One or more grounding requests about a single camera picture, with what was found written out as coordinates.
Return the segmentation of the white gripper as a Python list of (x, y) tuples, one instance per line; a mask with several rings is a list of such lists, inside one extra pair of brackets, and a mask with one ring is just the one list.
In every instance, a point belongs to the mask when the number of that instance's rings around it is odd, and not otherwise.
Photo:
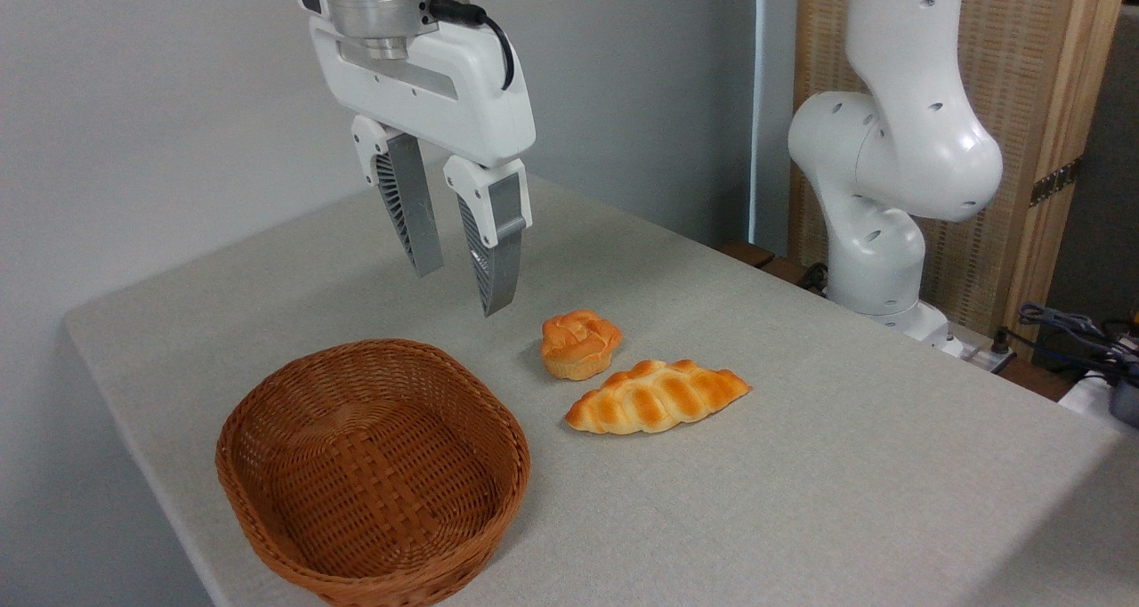
[(330, 20), (313, 16), (309, 26), (331, 93), (362, 115), (352, 123), (359, 165), (367, 184), (382, 192), (416, 274), (443, 265), (416, 139), (423, 138), (454, 153), (444, 174), (458, 197), (484, 315), (509, 305), (523, 232), (533, 224), (528, 177), (517, 159), (536, 141), (523, 71), (502, 88), (501, 44), (485, 28), (443, 23), (415, 36), (405, 59), (378, 60), (336, 34)]

